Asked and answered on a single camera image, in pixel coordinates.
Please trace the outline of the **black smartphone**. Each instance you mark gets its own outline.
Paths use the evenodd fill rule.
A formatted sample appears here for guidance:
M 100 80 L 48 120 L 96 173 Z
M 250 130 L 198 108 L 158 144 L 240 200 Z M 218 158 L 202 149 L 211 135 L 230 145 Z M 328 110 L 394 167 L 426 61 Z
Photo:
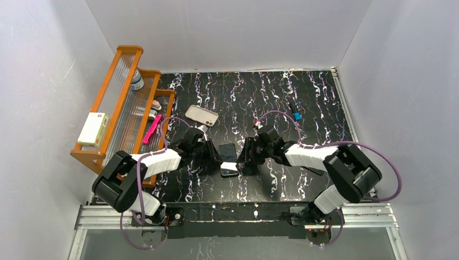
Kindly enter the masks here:
M 236 149 L 233 143 L 220 144 L 218 146 L 218 153 L 223 163 L 237 162 Z

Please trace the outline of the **black phone case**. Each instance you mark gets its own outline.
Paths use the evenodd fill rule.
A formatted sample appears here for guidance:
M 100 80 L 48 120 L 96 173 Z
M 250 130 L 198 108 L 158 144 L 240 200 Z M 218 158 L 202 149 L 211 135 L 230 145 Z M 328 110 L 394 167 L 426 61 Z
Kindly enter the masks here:
M 236 162 L 222 162 L 220 174 L 223 178 L 237 176 L 239 174 L 238 164 Z

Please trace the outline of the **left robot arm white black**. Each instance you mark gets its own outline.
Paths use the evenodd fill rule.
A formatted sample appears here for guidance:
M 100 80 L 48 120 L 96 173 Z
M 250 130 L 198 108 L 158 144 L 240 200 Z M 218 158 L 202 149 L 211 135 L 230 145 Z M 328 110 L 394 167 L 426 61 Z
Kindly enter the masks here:
M 205 137 L 203 130 L 191 127 L 182 138 L 159 151 L 144 154 L 116 152 L 93 182 L 91 190 L 119 213 L 134 211 L 152 217 L 163 203 L 143 191 L 145 179 L 191 164 L 221 162 L 212 139 Z

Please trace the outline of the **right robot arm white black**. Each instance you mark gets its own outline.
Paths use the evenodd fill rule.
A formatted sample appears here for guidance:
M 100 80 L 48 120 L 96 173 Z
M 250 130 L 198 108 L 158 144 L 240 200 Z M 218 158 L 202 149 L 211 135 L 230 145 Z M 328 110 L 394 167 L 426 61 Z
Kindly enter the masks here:
M 348 203 L 360 203 L 382 179 L 381 171 L 355 144 L 314 148 L 285 141 L 274 127 L 262 126 L 245 139 L 237 162 L 262 165 L 268 158 L 329 175 L 333 184 L 309 202 L 304 214 L 309 219 L 320 220 Z

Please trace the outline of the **beige phone case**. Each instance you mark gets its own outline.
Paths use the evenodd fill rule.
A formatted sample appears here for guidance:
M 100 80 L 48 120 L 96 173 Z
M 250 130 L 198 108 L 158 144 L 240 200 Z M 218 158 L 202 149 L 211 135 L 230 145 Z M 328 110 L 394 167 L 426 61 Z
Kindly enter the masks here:
M 191 105 L 185 113 L 185 117 L 208 127 L 213 127 L 219 115 L 208 109 Z

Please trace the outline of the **blue black marker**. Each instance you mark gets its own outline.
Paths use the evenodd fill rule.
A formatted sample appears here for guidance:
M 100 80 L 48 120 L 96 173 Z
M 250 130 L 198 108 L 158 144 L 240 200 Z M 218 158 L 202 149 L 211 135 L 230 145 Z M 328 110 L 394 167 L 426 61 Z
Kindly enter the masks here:
M 289 106 L 290 111 L 292 112 L 294 120 L 296 122 L 299 122 L 302 119 L 302 117 L 301 117 L 301 114 L 300 114 L 297 106 L 293 102 L 289 102 L 288 106 Z

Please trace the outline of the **small pink white item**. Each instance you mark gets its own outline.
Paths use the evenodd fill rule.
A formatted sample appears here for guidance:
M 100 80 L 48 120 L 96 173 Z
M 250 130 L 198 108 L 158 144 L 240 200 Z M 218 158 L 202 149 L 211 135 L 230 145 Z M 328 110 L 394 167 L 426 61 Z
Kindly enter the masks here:
M 151 105 L 151 109 L 154 109 L 154 110 L 159 111 L 159 110 L 162 109 L 162 106 L 161 106 L 161 104 L 159 103 L 159 101 L 153 100 L 153 101 L 152 101 L 152 105 Z

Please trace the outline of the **orange wooden shelf rack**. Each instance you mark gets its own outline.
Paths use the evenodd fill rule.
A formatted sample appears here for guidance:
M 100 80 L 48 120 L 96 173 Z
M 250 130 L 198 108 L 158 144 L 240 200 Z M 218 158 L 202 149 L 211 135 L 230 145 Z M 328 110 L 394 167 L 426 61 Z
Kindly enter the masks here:
M 171 116 L 176 92 L 159 87 L 161 72 L 139 68 L 143 48 L 138 45 L 120 45 L 110 64 L 102 85 L 90 109 L 91 112 L 106 113 L 109 121 L 99 147 L 83 147 L 75 144 L 71 156 L 96 174 L 100 174 L 108 160 L 119 150 L 130 154 L 141 154 L 161 150 L 167 134 L 168 117 Z M 131 90 L 130 83 L 135 70 L 139 70 L 144 87 Z M 152 101 L 164 101 L 161 126 L 158 126 L 147 145 L 142 139 L 151 126 L 148 115 Z

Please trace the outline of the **white blue bottle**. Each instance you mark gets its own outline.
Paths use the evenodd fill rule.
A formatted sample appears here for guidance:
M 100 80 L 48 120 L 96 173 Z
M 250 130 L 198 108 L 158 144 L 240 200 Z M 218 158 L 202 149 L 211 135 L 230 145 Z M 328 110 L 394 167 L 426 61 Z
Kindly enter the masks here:
M 143 88 L 144 85 L 145 85 L 145 83 L 143 81 L 141 73 L 139 72 L 139 70 L 136 69 L 135 72 L 134 72 L 133 78 L 131 80 L 131 83 L 130 83 L 130 89 L 131 90 L 139 90 L 139 89 Z

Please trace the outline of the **white red box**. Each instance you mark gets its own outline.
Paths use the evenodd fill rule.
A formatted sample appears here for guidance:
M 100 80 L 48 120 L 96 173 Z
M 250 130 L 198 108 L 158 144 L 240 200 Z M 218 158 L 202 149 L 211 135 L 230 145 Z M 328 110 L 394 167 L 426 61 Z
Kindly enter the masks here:
M 77 143 L 83 147 L 99 147 L 108 121 L 109 116 L 106 113 L 90 112 Z

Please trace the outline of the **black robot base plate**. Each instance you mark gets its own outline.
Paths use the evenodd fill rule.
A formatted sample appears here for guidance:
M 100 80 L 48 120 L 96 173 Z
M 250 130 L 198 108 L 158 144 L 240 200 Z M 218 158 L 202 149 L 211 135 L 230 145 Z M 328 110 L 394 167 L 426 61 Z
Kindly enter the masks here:
M 341 210 L 322 220 L 305 217 L 308 203 L 167 203 L 156 215 L 145 217 L 144 227 L 165 231 L 169 239 L 192 237 L 288 237 L 321 239 L 344 225 Z

